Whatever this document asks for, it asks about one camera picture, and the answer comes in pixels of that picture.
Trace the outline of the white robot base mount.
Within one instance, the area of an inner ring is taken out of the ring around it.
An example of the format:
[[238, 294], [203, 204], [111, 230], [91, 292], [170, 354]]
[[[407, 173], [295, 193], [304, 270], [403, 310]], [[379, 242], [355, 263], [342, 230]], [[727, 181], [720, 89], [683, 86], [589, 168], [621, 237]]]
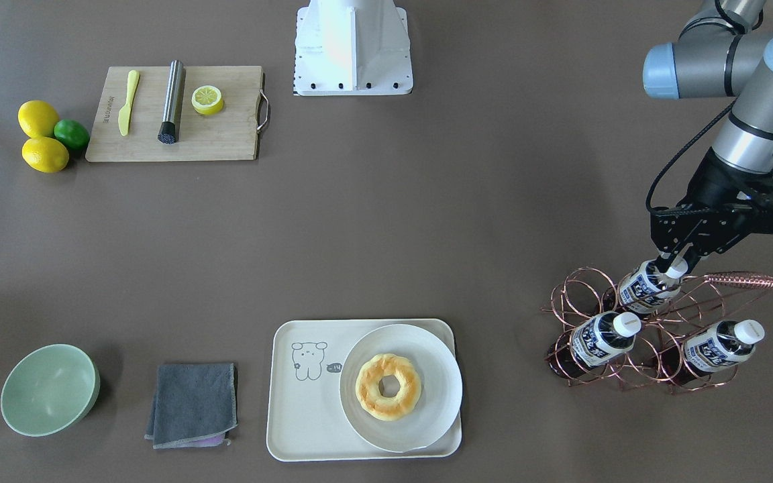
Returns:
[[407, 21], [393, 1], [311, 1], [298, 9], [294, 94], [410, 94]]

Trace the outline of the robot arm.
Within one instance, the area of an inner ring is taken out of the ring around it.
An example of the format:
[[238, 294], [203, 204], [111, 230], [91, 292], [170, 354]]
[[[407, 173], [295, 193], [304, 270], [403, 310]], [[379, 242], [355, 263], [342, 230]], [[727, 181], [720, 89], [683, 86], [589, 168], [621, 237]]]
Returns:
[[645, 59], [643, 85], [654, 98], [733, 98], [683, 199], [648, 208], [662, 271], [682, 256], [690, 272], [750, 233], [773, 233], [773, 36], [754, 33], [763, 6], [705, 1], [677, 41]]

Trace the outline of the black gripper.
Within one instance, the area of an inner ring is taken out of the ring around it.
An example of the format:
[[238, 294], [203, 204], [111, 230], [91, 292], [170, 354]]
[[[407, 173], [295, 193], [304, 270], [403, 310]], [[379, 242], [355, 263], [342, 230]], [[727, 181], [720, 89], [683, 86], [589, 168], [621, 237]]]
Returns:
[[672, 207], [650, 208], [650, 235], [658, 250], [654, 266], [666, 273], [680, 256], [685, 274], [703, 256], [723, 253], [752, 232], [746, 228], [748, 196], [741, 190], [749, 178], [773, 176], [751, 173], [723, 161], [709, 149], [691, 178], [685, 196]]

